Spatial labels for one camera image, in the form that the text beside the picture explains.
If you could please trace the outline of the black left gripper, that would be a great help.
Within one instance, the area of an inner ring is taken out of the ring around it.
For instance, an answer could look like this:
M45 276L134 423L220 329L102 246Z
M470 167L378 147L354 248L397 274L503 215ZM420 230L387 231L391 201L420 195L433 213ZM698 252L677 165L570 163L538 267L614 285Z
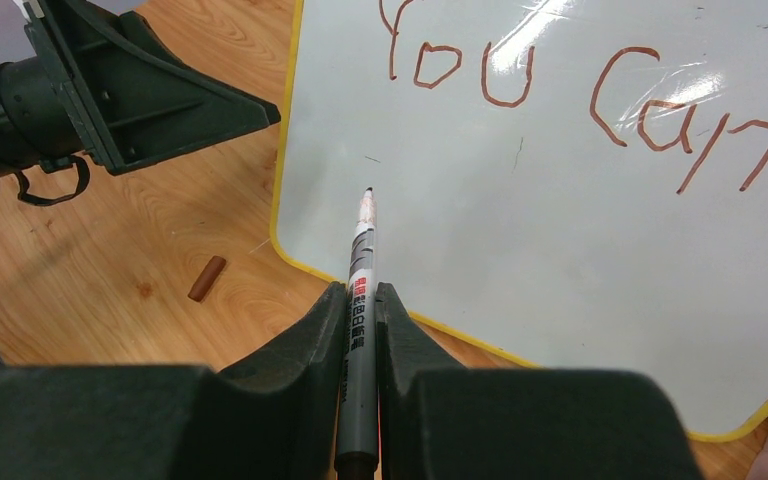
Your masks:
M90 1L22 11L48 96L31 139L50 162L84 152L121 175L281 120L275 104L187 66L134 11Z

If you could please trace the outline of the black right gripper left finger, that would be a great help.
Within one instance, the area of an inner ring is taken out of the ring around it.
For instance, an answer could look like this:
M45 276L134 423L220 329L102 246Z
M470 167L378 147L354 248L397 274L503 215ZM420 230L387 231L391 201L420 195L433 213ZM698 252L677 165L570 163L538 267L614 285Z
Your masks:
M9 367L0 479L324 479L346 297L219 371L199 365Z

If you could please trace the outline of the brown marker cap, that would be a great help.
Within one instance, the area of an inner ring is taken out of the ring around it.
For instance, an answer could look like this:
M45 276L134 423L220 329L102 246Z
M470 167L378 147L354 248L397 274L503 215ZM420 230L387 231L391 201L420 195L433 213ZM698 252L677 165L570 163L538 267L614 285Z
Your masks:
M187 297L195 302L203 301L226 265L227 260L225 258L213 256L193 282Z

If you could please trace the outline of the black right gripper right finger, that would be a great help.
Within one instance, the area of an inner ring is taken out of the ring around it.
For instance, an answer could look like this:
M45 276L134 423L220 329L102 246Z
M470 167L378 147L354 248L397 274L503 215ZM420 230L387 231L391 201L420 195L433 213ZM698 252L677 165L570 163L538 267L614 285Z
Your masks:
M386 479L698 479L678 415L649 377L467 368L378 287Z

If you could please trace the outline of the yellow framed whiteboard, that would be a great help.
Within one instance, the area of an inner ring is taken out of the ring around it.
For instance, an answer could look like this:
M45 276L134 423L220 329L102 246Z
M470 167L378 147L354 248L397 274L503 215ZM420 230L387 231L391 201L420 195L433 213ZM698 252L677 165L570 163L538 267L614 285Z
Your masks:
M768 1L301 1L271 236L522 364L768 415Z

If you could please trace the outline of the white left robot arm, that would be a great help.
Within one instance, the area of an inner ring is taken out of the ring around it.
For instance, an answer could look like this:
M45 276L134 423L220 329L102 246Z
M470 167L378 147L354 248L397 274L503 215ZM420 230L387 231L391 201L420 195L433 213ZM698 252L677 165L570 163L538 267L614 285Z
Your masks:
M0 64L0 180L46 206L26 171L90 166L111 175L154 166L279 123L278 107L198 72L135 11L89 1L22 1L32 57Z

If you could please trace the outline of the white marker pen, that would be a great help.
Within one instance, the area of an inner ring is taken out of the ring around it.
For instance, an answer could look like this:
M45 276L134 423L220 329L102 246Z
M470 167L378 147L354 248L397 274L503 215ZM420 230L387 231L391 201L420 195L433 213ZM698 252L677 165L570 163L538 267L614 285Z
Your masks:
M347 283L345 354L334 460L339 479L372 479L378 467L375 233L376 204L369 187L360 202Z

